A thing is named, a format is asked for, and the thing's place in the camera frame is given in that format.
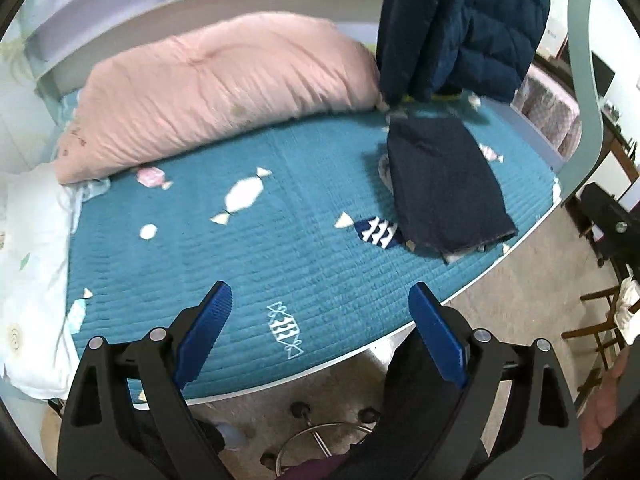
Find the person's right hand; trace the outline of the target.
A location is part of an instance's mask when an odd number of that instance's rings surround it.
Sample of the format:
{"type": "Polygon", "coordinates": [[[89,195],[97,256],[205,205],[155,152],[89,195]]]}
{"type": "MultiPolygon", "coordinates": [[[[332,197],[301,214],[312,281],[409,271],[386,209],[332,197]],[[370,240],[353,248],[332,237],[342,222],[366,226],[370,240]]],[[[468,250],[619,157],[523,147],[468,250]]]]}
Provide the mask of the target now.
{"type": "Polygon", "coordinates": [[[626,370],[631,346],[623,348],[614,365],[605,372],[600,387],[593,393],[578,418],[582,450],[594,450],[602,441],[605,429],[617,418],[617,390],[626,370]]]}

